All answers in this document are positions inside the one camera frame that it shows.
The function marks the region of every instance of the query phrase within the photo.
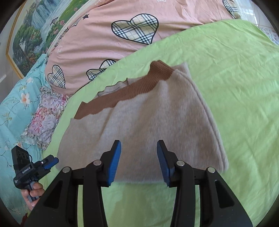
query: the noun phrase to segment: ruffled pillow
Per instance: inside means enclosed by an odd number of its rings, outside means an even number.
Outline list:
[[[38,145],[42,150],[45,150],[51,142],[52,134],[68,103],[69,97],[53,92],[47,87],[41,87],[40,91],[41,102],[21,138],[25,143]]]

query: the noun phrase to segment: green bed sheet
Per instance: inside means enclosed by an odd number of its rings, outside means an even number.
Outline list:
[[[82,101],[89,102],[98,91],[127,77],[147,74],[154,60],[170,66],[188,63],[227,152],[229,169],[222,176],[256,226],[279,193],[279,46],[247,21],[196,26],[110,66],[70,98],[43,156],[57,154]],[[41,182],[47,187],[57,174],[53,168]],[[167,188],[164,183],[113,183],[102,192],[109,226],[170,226],[175,188]],[[79,226],[83,221],[81,197],[79,193]]]

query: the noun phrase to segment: pink comforter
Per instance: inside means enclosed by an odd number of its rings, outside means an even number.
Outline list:
[[[55,92],[73,95],[147,45],[192,26],[234,18],[222,0],[108,1],[97,0],[95,6],[103,5],[68,27],[50,54],[45,76]]]

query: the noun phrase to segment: painting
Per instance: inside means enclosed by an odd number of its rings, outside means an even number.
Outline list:
[[[90,0],[27,0],[14,21],[6,55],[20,78],[47,53],[66,23]]]

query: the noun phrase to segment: metal bolt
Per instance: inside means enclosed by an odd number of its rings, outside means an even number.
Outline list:
[[[213,167],[208,167],[208,172],[210,172],[210,173],[215,173],[215,169],[213,168]]]
[[[102,164],[102,161],[101,160],[95,160],[93,162],[93,165],[101,165]]]
[[[185,165],[185,162],[179,160],[179,161],[176,162],[176,164],[177,164],[178,166],[184,166],[184,165]]]
[[[64,167],[63,169],[62,169],[62,172],[64,172],[64,173],[68,173],[68,172],[70,172],[70,167]]]

